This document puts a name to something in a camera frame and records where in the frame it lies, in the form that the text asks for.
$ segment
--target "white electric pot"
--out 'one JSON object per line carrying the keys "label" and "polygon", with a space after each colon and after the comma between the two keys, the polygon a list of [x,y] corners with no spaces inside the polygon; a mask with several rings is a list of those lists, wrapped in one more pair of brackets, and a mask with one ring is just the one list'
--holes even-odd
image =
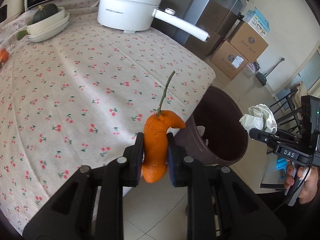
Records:
{"label": "white electric pot", "polygon": [[174,16],[175,11],[158,10],[161,0],[100,0],[98,22],[101,25],[124,30],[125,33],[144,31],[150,28],[153,18],[174,25],[201,41],[209,34],[200,28]]}

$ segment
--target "hand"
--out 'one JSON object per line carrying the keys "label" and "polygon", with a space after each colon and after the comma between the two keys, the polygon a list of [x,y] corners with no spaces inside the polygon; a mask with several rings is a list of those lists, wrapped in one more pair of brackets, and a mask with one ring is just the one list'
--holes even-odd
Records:
{"label": "hand", "polygon": [[[293,165],[290,163],[287,165],[287,173],[285,176],[285,182],[284,182],[284,188],[288,189],[290,186],[292,186],[294,184],[294,178],[292,175],[294,167]],[[303,167],[299,167],[298,168],[298,177],[301,178],[302,174],[303,174]],[[310,202],[311,200],[313,200],[313,198],[315,197],[318,187],[318,169],[314,166],[312,166],[312,169],[310,171],[310,175],[309,177],[306,179],[306,181],[304,182],[303,188],[299,194],[299,203],[300,204],[305,204]]]}

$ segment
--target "blue box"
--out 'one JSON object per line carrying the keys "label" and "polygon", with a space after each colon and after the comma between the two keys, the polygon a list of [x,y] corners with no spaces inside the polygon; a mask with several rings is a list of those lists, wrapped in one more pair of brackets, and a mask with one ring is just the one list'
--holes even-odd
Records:
{"label": "blue box", "polygon": [[249,10],[243,20],[259,33],[261,37],[264,37],[270,31],[269,22],[256,7],[254,11]]}

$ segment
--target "black cable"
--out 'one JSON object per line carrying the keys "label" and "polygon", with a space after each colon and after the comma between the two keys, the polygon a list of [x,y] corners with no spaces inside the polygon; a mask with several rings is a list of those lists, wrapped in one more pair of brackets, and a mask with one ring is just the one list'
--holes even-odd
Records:
{"label": "black cable", "polygon": [[307,174],[304,176],[304,178],[303,178],[302,182],[300,183],[300,185],[296,188],[296,190],[295,190],[294,192],[291,193],[290,196],[288,196],[288,197],[280,204],[280,206],[278,206],[275,210],[273,210],[273,212],[275,212],[275,211],[278,210],[280,207],[282,207],[282,205],[285,204],[285,203],[287,202],[287,200],[289,200],[289,199],[299,190],[299,188],[302,186],[303,182],[306,180],[307,176],[309,175],[309,172],[311,171],[311,165],[312,165],[312,162],[313,162],[313,158],[314,158],[314,157],[315,157],[315,154],[313,154],[313,156],[312,156],[312,158],[311,158],[311,161],[310,161],[310,163],[309,163],[310,169],[308,169],[308,172],[307,172]]}

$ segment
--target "white bowl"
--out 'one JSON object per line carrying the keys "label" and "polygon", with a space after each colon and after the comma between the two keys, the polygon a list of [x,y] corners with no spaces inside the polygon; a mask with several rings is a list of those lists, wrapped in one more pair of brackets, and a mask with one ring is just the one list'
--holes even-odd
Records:
{"label": "white bowl", "polygon": [[41,35],[44,35],[44,34],[46,34],[48,32],[51,32],[52,30],[57,29],[60,26],[64,25],[69,19],[70,19],[70,13],[66,12],[65,13],[65,17],[61,21],[59,21],[56,24],[54,24],[54,25],[52,25],[52,26],[50,26],[50,27],[48,27],[48,28],[46,28],[46,29],[44,29],[44,30],[42,30],[40,32],[37,32],[37,33],[35,33],[33,35],[27,35],[27,37],[29,39],[33,39],[33,38],[39,37]]}
{"label": "white bowl", "polygon": [[69,21],[67,21],[65,24],[61,25],[60,27],[58,27],[50,32],[47,32],[43,35],[40,35],[39,37],[32,38],[32,39],[29,38],[29,40],[32,42],[41,42],[41,41],[45,41],[47,39],[50,39],[53,36],[57,35],[58,33],[62,32],[68,26],[68,23],[69,23]]}
{"label": "white bowl", "polygon": [[65,17],[65,9],[64,7],[58,7],[59,12],[56,14],[40,21],[32,24],[33,19],[28,21],[27,23],[27,31],[29,35],[36,34],[44,29],[49,28],[52,25],[55,25],[59,21],[61,21]]}

